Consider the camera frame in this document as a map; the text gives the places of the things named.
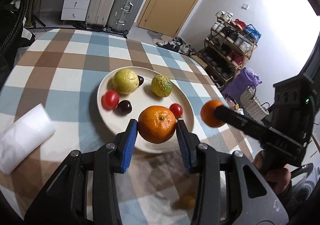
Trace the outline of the person right hand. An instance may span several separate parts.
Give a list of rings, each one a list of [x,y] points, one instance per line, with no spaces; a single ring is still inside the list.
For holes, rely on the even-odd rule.
[[[263,150],[257,153],[253,165],[260,171],[264,164]],[[291,182],[291,172],[286,164],[284,167],[275,170],[269,170],[263,177],[271,183],[270,187],[276,195],[284,192]]]

